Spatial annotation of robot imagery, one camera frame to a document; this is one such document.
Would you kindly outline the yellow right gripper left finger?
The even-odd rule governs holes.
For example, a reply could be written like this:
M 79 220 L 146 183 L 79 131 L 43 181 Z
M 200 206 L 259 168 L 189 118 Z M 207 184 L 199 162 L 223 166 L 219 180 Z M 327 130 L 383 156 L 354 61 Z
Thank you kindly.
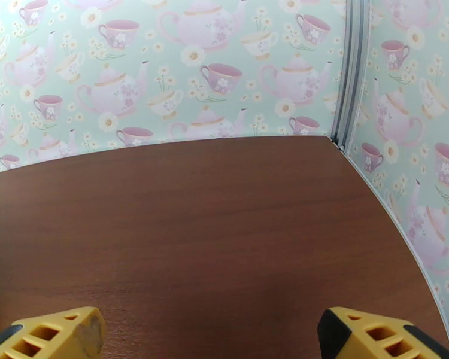
M 22 318 L 0 332 L 0 358 L 101 358 L 105 321 L 84 306 Z

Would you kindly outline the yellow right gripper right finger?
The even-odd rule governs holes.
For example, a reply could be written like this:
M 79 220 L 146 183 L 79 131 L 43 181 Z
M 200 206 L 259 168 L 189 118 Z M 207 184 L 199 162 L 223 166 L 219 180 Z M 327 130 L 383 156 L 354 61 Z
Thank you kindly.
M 321 358 L 449 358 L 449 350 L 413 323 L 344 307 L 318 322 Z

